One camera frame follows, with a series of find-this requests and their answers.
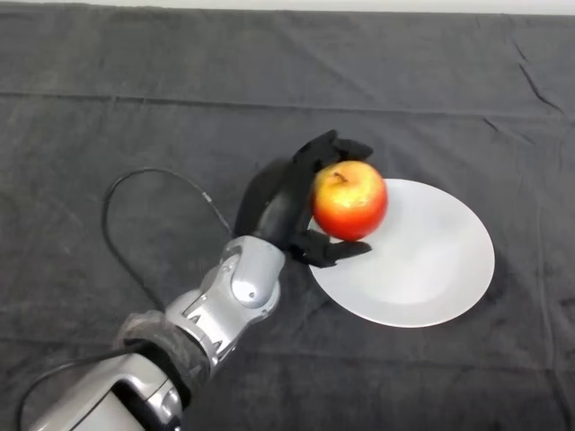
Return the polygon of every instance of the black cable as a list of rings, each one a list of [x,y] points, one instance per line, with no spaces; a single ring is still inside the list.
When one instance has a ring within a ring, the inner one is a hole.
[[[31,385],[28,386],[28,389],[26,389],[26,391],[24,392],[24,394],[21,396],[20,400],[18,401],[18,405],[16,406],[16,414],[14,417],[14,428],[16,429],[16,431],[23,431],[22,419],[23,419],[23,413],[24,413],[24,406],[26,405],[26,400],[30,396],[31,392],[34,389],[36,389],[36,387],[39,384],[41,384],[45,380],[49,379],[53,375],[56,375],[58,373],[63,373],[65,371],[71,370],[73,368],[77,368],[79,366],[90,365],[90,364],[94,364],[96,362],[105,361],[106,359],[112,359],[113,357],[118,357],[118,356],[126,355],[129,353],[134,353],[134,352],[138,351],[142,347],[143,344],[145,344],[145,343],[136,343],[136,344],[133,344],[131,346],[127,346],[124,348],[120,348],[118,350],[113,350],[111,352],[104,353],[102,355],[90,356],[90,357],[85,357],[82,359],[74,359],[72,361],[65,362],[64,364],[60,364],[58,366],[55,366],[54,368],[52,368],[52,369],[42,373],[41,375],[39,375],[31,383]]]
[[[171,175],[175,178],[178,178],[178,179],[184,181],[185,183],[187,183],[188,185],[192,186],[197,192],[199,192],[199,194],[206,200],[206,202],[208,202],[208,205],[212,208],[212,211],[214,211],[214,214],[216,214],[217,218],[219,219],[221,224],[224,226],[224,228],[227,230],[227,232],[230,234],[230,236],[233,235],[233,231],[232,231],[232,228],[230,227],[230,224],[224,218],[224,216],[219,211],[219,209],[217,209],[216,204],[214,204],[214,201],[209,196],[209,194],[206,193],[206,191],[202,187],[200,187],[198,185],[198,183],[196,183],[193,180],[190,180],[189,178],[183,176],[182,174],[180,174],[178,172],[171,171],[169,169],[164,169],[164,168],[144,167],[144,168],[139,168],[139,169],[136,169],[134,171],[124,173],[123,175],[120,175],[114,182],[112,182],[112,184],[108,187],[108,189],[106,190],[106,193],[104,194],[103,204],[102,204],[102,218],[101,218],[100,227],[102,229],[102,235],[104,237],[104,241],[106,241],[106,245],[108,245],[108,248],[110,249],[111,254],[116,258],[118,263],[126,270],[126,272],[128,272],[132,276],[132,278],[134,278],[134,280],[138,283],[138,285],[140,286],[142,291],[146,294],[146,296],[150,299],[150,301],[152,303],[154,303],[155,308],[157,310],[163,312],[165,309],[164,303],[158,297],[158,295],[156,295],[155,292],[149,286],[146,285],[144,279],[132,268],[132,266],[128,263],[126,258],[124,258],[124,256],[121,254],[118,247],[116,247],[116,245],[111,240],[110,230],[109,230],[109,226],[108,226],[108,213],[109,213],[109,209],[110,209],[110,202],[111,202],[111,198],[113,197],[118,186],[122,182],[127,180],[128,178],[133,177],[134,175],[139,175],[141,173],[145,173],[145,172],[165,173],[165,174]]]
[[[144,167],[144,168],[139,168],[139,169],[135,169],[134,171],[124,173],[123,175],[120,175],[114,182],[112,182],[112,184],[108,187],[108,189],[104,193],[104,197],[103,197],[103,201],[102,201],[102,216],[101,216],[101,220],[100,220],[100,227],[102,229],[102,235],[104,237],[104,241],[106,242],[106,245],[110,249],[110,252],[114,256],[114,258],[116,258],[118,263],[126,270],[126,272],[128,272],[132,276],[132,278],[134,278],[134,280],[137,282],[137,284],[142,289],[142,291],[146,294],[146,296],[150,299],[150,301],[152,301],[154,303],[157,310],[164,311],[165,306],[164,306],[164,303],[162,302],[162,300],[155,294],[155,292],[152,289],[150,289],[149,286],[146,285],[146,283],[144,282],[144,279],[132,268],[132,266],[129,264],[129,262],[126,260],[126,258],[124,258],[124,256],[121,254],[118,247],[116,247],[116,244],[114,244],[114,242],[111,240],[109,223],[108,223],[108,213],[109,213],[109,209],[110,209],[110,202],[111,202],[111,199],[112,199],[114,193],[116,192],[116,189],[118,188],[118,186],[122,182],[127,180],[128,178],[133,177],[134,175],[139,175],[141,173],[145,173],[145,172],[159,172],[159,173],[171,175],[175,178],[178,178],[178,179],[184,181],[188,185],[192,186],[197,192],[199,192],[199,194],[206,200],[206,202],[208,202],[208,205],[212,208],[212,211],[214,211],[218,220],[224,226],[224,228],[227,230],[227,232],[230,234],[230,236],[234,235],[234,231],[232,230],[230,224],[227,222],[226,218],[222,215],[222,213],[216,207],[216,204],[214,204],[214,201],[209,196],[209,194],[202,187],[200,187],[198,185],[198,183],[185,177],[184,175],[182,175],[178,172],[171,171],[169,169],[164,169],[164,168]],[[126,355],[127,353],[134,353],[140,347],[141,347],[141,344],[137,343],[135,345],[125,347],[125,348],[122,348],[119,350],[115,350],[115,351],[109,352],[107,354],[103,354],[103,355],[99,355],[99,356],[91,356],[91,357],[87,357],[87,358],[83,358],[83,359],[75,359],[72,361],[65,362],[64,364],[56,366],[56,367],[46,371],[45,373],[41,374],[26,389],[26,391],[24,392],[24,394],[21,396],[21,398],[18,401],[18,404],[16,407],[15,419],[14,419],[16,431],[22,431],[23,430],[22,416],[23,416],[24,406],[26,404],[26,400],[30,396],[31,392],[39,384],[41,384],[45,380],[49,379],[50,377],[52,377],[58,373],[62,373],[64,371],[70,370],[72,368],[77,368],[79,366],[94,364],[96,362],[100,362],[100,361],[103,361],[106,359],[111,359],[111,358],[116,357],[116,356]]]

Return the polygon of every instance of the white plate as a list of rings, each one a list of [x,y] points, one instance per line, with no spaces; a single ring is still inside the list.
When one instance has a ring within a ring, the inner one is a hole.
[[[335,267],[311,267],[322,289],[356,315],[404,328],[463,314],[493,277],[495,253],[481,220],[458,199],[427,184],[387,180],[389,205],[363,241],[367,254]],[[310,227],[320,230],[314,221]]]

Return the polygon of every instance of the apple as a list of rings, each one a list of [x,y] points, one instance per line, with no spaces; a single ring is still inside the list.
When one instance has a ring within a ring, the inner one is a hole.
[[[387,210],[387,188],[379,172],[359,161],[336,163],[315,176],[312,207],[323,231],[345,241],[372,233]]]

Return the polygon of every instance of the robotic arm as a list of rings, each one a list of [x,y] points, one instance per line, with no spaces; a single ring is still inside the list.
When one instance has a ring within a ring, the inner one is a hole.
[[[166,313],[130,316],[117,345],[134,346],[134,353],[99,363],[31,430],[180,430],[183,410],[242,334],[276,308],[286,254],[325,267],[370,250],[362,242],[330,244],[329,237],[308,231],[306,210],[318,171],[371,153],[335,131],[302,147],[252,226],[225,246],[200,288],[177,298]]]

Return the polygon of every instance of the dark gray cloth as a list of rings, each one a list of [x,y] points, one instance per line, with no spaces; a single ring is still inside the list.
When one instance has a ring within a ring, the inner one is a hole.
[[[2,6],[0,428],[34,375],[101,352],[150,306],[99,232],[111,180],[172,167],[233,220],[265,163],[330,128],[372,145],[387,177],[464,201],[495,245],[491,288],[401,330],[290,262],[279,309],[187,428],[573,428],[574,40],[572,18]],[[111,224],[165,301],[226,242],[195,192],[154,174],[122,186]],[[74,379],[35,392],[27,421]]]

